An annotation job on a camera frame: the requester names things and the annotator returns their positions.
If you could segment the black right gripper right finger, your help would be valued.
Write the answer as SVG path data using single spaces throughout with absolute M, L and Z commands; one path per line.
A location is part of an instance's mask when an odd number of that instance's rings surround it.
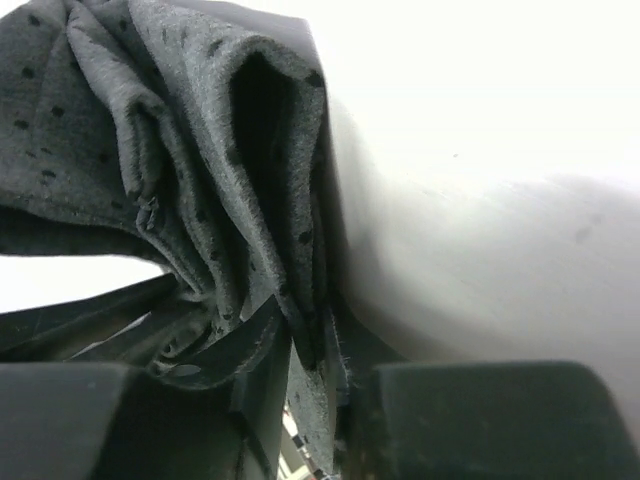
M 334 464 L 346 479 L 627 479 L 631 438 L 575 362 L 416 363 L 343 305 L 323 314 Z

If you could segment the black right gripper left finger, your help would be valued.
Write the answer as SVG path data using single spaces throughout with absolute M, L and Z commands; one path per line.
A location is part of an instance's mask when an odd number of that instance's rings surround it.
M 275 299 L 166 371 L 201 309 L 163 275 L 1 317 L 5 479 L 273 479 L 291 340 Z

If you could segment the dark grey dotted skirt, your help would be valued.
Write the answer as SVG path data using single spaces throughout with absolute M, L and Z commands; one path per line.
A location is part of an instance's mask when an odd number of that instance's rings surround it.
M 31 1 L 1 20 L 2 253 L 157 262 L 208 339 L 275 297 L 287 399 L 332 471 L 324 117 L 311 61 L 192 1 Z

